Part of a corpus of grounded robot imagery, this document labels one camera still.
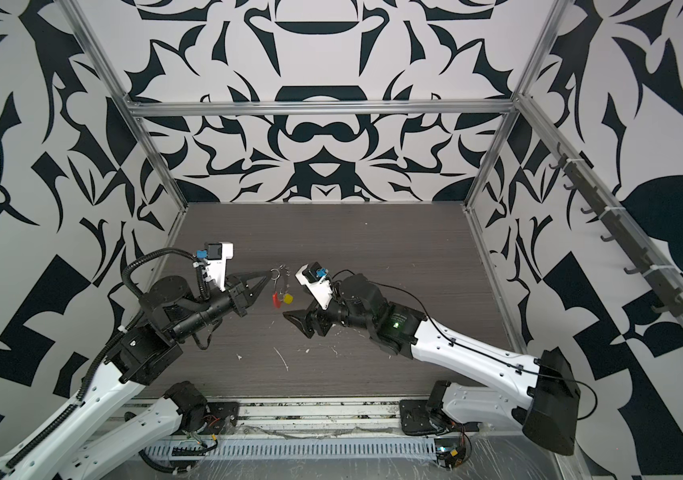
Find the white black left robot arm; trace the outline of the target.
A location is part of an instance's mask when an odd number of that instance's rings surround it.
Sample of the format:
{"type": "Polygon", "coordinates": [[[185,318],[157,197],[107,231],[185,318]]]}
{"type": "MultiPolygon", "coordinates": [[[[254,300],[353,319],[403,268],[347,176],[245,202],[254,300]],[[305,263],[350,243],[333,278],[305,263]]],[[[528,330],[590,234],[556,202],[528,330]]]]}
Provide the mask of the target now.
{"type": "Polygon", "coordinates": [[[95,356],[77,392],[21,444],[0,456],[0,479],[101,479],[119,465],[177,431],[195,436],[204,427],[206,398],[188,381],[174,384],[151,406],[113,430],[97,429],[182,354],[199,331],[215,332],[225,316],[247,314],[269,284],[269,270],[229,274],[228,242],[209,243],[190,253],[167,247],[145,254],[121,273],[140,310],[95,356]],[[199,292],[181,276],[163,277],[142,291],[132,274],[167,255],[185,258],[195,270],[199,292]]]}

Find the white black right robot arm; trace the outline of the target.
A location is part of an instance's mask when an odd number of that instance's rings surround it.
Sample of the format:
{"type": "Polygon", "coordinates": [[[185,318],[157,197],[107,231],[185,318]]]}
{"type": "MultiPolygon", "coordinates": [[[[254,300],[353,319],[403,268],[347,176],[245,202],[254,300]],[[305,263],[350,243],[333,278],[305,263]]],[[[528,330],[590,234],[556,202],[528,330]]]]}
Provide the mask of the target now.
{"type": "Polygon", "coordinates": [[[363,274],[334,280],[312,264],[295,277],[312,301],[305,310],[283,316],[305,337],[325,336],[335,325],[365,332],[389,356],[441,366],[495,390],[501,398],[491,408],[494,414],[519,424],[523,435],[544,450],[575,453],[577,424],[583,420],[581,391],[587,384],[575,378],[559,350],[531,356],[480,342],[437,322],[425,306],[388,300],[383,284],[363,274]]]}

